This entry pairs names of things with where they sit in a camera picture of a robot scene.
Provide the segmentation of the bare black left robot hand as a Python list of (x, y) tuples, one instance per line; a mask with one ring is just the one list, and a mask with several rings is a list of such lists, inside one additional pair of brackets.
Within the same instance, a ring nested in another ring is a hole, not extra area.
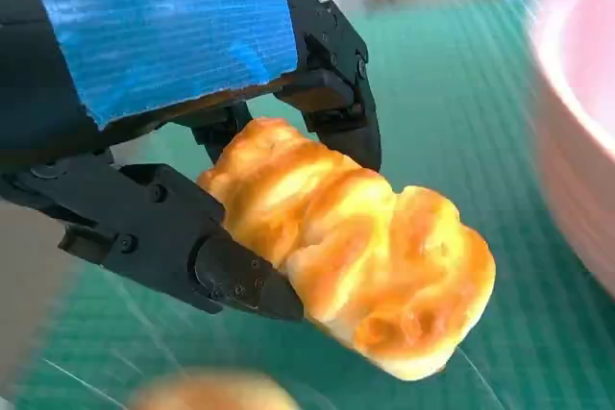
[(208, 313), (300, 320), (288, 279), (165, 164), (111, 148), (168, 123), (211, 159), (271, 94), (379, 169), (365, 42), (333, 1), (1, 0), (1, 196), (64, 225), (60, 248)]

